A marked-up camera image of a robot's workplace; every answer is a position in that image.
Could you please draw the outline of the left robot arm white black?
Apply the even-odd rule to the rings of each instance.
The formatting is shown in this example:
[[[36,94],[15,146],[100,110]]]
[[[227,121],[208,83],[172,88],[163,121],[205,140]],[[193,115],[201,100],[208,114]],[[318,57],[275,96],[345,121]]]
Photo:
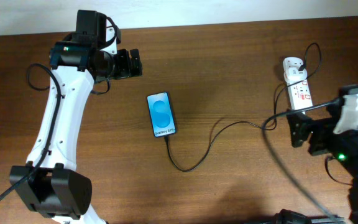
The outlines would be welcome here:
[[[37,140],[9,181],[25,206],[59,223],[101,223],[91,206],[92,184],[76,171],[81,120],[93,87],[142,75],[137,49],[117,49],[121,32],[112,19],[80,10],[76,29],[51,49],[48,101]]]

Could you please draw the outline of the blue screen smartphone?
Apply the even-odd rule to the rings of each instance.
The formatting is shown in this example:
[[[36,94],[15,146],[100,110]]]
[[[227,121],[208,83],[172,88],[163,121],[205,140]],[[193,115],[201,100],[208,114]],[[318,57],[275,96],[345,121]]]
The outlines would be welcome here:
[[[167,92],[147,96],[153,134],[156,138],[175,134],[177,127]]]

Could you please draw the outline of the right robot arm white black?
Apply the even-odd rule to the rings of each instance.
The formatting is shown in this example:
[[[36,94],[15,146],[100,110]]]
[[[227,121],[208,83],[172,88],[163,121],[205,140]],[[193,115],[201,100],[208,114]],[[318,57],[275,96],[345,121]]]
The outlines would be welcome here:
[[[287,116],[291,132],[291,144],[300,147],[309,141],[308,153],[311,156],[330,154],[352,176],[348,200],[351,206],[349,219],[358,223],[358,129],[350,129],[336,134],[334,128],[339,115],[313,120],[303,113]]]

